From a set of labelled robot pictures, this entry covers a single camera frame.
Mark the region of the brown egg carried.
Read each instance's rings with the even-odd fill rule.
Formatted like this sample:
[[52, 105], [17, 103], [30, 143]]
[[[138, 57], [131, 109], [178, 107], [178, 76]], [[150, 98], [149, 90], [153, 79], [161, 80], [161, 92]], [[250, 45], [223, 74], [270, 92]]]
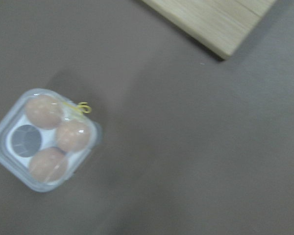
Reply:
[[63, 110], [58, 99], [41, 94], [26, 103], [25, 114], [33, 125], [51, 130], [61, 123]]

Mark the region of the clear plastic egg box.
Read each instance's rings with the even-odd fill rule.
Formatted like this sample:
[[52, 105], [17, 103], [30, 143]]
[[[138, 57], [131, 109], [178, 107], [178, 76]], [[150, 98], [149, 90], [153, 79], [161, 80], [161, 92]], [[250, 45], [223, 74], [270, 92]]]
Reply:
[[[57, 146], [56, 130], [61, 123], [54, 129], [46, 130], [33, 125], [28, 120], [25, 114], [25, 105], [31, 98], [41, 94], [49, 95], [60, 101], [63, 110], [61, 123], [77, 120], [90, 127], [91, 137], [84, 149], [65, 152]], [[32, 89], [25, 92], [0, 122], [0, 163], [34, 191], [48, 192], [59, 187], [73, 175], [101, 140], [101, 126], [87, 116], [91, 111], [92, 109], [87, 102], [76, 104], [51, 90]], [[60, 180], [42, 183], [30, 175], [28, 166], [37, 152], [49, 147], [58, 148], [65, 154], [68, 167]]]

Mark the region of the brown egg far in box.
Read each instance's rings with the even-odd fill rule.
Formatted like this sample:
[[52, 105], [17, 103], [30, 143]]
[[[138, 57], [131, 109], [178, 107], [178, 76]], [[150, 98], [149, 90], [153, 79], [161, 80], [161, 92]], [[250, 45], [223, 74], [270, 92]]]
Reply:
[[90, 140], [90, 127], [77, 120], [65, 121], [56, 130], [57, 146], [65, 152], [84, 149]]

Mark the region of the brown egg in box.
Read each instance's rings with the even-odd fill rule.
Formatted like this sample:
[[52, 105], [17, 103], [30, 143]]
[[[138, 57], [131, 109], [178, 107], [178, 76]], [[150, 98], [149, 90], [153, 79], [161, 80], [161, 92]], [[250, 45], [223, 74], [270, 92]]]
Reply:
[[58, 148], [49, 147], [37, 152], [29, 162], [30, 175], [39, 182], [60, 180], [68, 167], [65, 154]]
[[57, 146], [65, 152], [84, 149], [90, 140], [90, 127], [77, 120], [65, 121], [56, 130]]

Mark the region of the brown egg near in box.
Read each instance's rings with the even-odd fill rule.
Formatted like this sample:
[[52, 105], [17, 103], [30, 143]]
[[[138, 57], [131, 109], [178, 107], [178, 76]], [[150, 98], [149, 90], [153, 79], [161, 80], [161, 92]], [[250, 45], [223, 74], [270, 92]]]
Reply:
[[60, 180], [68, 167], [65, 154], [58, 148], [49, 147], [37, 152], [29, 162], [30, 175], [39, 182]]

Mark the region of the wooden cutting board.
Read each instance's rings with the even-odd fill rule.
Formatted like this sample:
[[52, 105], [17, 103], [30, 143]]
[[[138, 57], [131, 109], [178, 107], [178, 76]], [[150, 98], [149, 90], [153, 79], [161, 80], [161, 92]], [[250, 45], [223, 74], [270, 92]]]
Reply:
[[275, 5], [274, 0], [138, 0], [169, 25], [229, 59]]

